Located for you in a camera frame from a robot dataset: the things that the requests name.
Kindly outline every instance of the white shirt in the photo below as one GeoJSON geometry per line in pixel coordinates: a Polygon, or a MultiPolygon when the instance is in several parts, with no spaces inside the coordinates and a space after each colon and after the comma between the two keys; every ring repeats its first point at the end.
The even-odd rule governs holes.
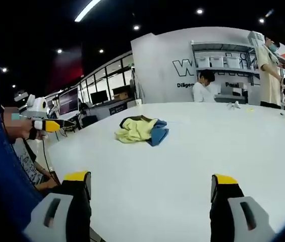
{"type": "Polygon", "coordinates": [[[277,66],[271,60],[270,53],[264,46],[257,47],[256,53],[260,73],[261,101],[281,106],[280,81],[261,69],[264,64],[268,64],[277,72],[277,66]]]}
{"type": "Polygon", "coordinates": [[[194,102],[215,102],[214,95],[199,82],[193,86],[193,97],[194,102]]]}

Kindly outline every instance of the red wall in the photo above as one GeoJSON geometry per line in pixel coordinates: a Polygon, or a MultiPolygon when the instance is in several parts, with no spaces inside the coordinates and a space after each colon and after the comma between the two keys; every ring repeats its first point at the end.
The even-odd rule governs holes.
{"type": "Polygon", "coordinates": [[[46,92],[50,93],[61,89],[76,78],[83,75],[82,49],[74,47],[56,54],[53,61],[46,92]]]}

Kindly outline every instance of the yellow cloth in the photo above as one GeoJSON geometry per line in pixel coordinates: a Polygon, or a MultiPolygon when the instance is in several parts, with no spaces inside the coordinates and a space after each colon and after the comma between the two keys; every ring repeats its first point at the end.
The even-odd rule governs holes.
{"type": "Polygon", "coordinates": [[[149,140],[151,138],[151,129],[157,122],[157,119],[153,119],[150,122],[139,120],[135,121],[130,118],[125,120],[122,127],[116,131],[116,139],[122,143],[134,143],[137,141],[149,140]]]}

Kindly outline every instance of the cable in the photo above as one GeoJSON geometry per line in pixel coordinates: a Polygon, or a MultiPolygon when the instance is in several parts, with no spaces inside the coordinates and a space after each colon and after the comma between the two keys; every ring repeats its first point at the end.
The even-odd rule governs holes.
{"type": "Polygon", "coordinates": [[[61,132],[61,130],[60,130],[60,134],[62,135],[62,136],[64,136],[64,137],[66,137],[67,138],[67,134],[66,134],[66,131],[64,130],[64,132],[65,132],[65,134],[63,135],[62,134],[62,132],[61,132]]]}
{"type": "Polygon", "coordinates": [[[43,156],[45,157],[45,161],[46,161],[46,165],[47,165],[48,172],[49,172],[51,178],[55,181],[55,183],[56,183],[56,184],[59,184],[59,183],[55,180],[55,177],[53,177],[53,175],[51,174],[51,171],[50,171],[50,169],[49,169],[48,162],[47,162],[47,158],[46,158],[45,142],[44,142],[44,140],[42,140],[42,147],[43,147],[43,156]]]}

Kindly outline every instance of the person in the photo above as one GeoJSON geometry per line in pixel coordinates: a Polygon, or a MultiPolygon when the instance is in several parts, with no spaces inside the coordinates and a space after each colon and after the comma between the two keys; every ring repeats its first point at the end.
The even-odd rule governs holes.
{"type": "Polygon", "coordinates": [[[214,94],[207,89],[214,81],[215,75],[212,71],[201,71],[198,81],[193,86],[194,102],[215,102],[214,94]]]}
{"type": "MultiPolygon", "coordinates": [[[[12,115],[14,113],[19,114],[17,108],[5,108],[2,110],[4,129],[29,179],[39,192],[46,195],[49,189],[57,186],[56,178],[52,177],[49,171],[36,162],[36,155],[26,141],[29,138],[30,130],[33,128],[32,120],[13,120],[12,115]]],[[[36,139],[43,139],[40,131],[37,131],[36,139]]]]}
{"type": "Polygon", "coordinates": [[[285,78],[277,71],[277,57],[273,54],[280,43],[265,36],[265,44],[256,49],[261,83],[261,106],[281,109],[281,87],[285,78]]]}

